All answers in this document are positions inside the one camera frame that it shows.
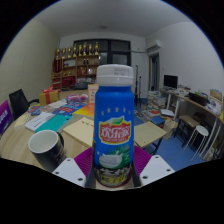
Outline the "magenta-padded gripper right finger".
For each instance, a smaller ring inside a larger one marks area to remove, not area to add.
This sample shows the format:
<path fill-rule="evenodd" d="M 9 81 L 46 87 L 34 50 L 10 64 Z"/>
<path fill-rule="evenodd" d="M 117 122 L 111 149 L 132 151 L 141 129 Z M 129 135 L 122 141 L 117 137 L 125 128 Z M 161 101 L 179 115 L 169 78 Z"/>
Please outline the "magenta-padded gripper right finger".
<path fill-rule="evenodd" d="M 161 156 L 134 147 L 132 180 L 135 187 L 148 185 L 172 173 L 173 168 Z"/>

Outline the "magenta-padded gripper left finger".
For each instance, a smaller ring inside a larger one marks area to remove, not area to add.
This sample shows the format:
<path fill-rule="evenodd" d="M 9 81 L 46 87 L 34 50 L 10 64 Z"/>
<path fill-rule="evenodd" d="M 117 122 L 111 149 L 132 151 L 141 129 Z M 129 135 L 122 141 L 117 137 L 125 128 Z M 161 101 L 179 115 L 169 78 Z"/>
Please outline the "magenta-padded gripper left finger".
<path fill-rule="evenodd" d="M 92 149 L 86 149 L 75 158 L 66 158 L 53 174 L 78 186 L 94 189 L 96 180 L 92 164 Z"/>

